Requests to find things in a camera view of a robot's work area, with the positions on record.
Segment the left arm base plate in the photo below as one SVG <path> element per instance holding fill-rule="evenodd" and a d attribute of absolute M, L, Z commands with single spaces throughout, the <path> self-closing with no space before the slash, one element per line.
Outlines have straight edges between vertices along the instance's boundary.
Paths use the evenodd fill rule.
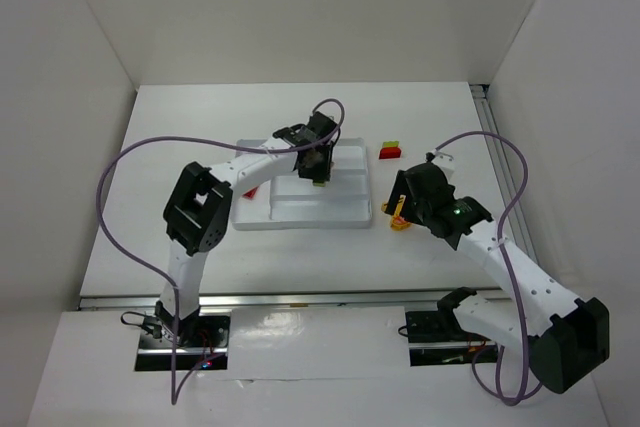
<path fill-rule="evenodd" d="M 124 325 L 138 327 L 140 336 L 134 370 L 136 372 L 164 372 L 171 370 L 171 340 L 160 321 L 151 315 L 125 312 Z M 226 370 L 231 317 L 229 314 L 201 316 L 195 332 L 179 341 L 176 350 L 178 371 L 189 371 L 198 362 L 202 371 Z"/>

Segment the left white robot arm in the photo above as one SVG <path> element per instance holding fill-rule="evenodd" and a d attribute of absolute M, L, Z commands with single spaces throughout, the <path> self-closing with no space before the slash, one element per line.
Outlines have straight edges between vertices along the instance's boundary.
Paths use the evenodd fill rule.
<path fill-rule="evenodd" d="M 165 206 L 171 240 L 166 284 L 155 314 L 180 344 L 196 330 L 200 285 L 209 252 L 223 240 L 232 206 L 273 178 L 297 173 L 315 183 L 330 180 L 334 137 L 339 127 L 315 111 L 305 124 L 275 131 L 259 147 L 210 167 L 184 167 Z"/>

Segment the yellow lego piece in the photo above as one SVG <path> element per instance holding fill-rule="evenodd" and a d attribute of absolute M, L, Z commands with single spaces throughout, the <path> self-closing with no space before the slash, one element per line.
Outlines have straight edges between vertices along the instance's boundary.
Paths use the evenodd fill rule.
<path fill-rule="evenodd" d="M 391 220 L 389 221 L 389 227 L 396 232 L 401 232 L 409 229 L 411 227 L 411 223 L 405 220 L 401 216 L 402 207 L 404 206 L 404 197 L 401 196 L 398 203 L 396 204 L 393 215 L 391 216 Z"/>

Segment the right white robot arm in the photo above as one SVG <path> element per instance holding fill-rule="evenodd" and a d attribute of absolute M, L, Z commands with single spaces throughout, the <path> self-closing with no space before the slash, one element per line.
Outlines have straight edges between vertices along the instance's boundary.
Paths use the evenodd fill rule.
<path fill-rule="evenodd" d="M 450 330 L 461 330 L 525 353 L 535 378 L 562 394 L 604 363 L 610 353 L 609 311 L 597 298 L 581 299 L 498 234 L 490 212 L 471 197 L 458 198 L 445 170 L 426 162 L 400 170 L 385 208 L 388 215 L 427 228 L 482 268 L 516 305 L 499 312 L 472 288 L 437 303 Z"/>

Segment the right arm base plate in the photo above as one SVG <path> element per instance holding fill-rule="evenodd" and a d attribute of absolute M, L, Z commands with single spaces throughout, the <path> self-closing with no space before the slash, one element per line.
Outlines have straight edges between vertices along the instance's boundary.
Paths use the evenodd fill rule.
<path fill-rule="evenodd" d="M 477 353 L 479 363 L 497 361 L 494 342 L 454 327 L 436 310 L 407 311 L 398 334 L 408 341 L 412 367 L 471 364 Z"/>

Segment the red lego brick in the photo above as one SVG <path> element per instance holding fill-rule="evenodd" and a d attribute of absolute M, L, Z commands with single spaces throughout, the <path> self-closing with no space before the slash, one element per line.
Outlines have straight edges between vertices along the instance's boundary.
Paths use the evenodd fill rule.
<path fill-rule="evenodd" d="M 243 198 L 246 198 L 246 199 L 249 199 L 249 200 L 253 199 L 256 196 L 258 189 L 259 189 L 259 187 L 254 187 L 253 189 L 251 189 L 248 192 L 246 192 L 243 195 Z"/>

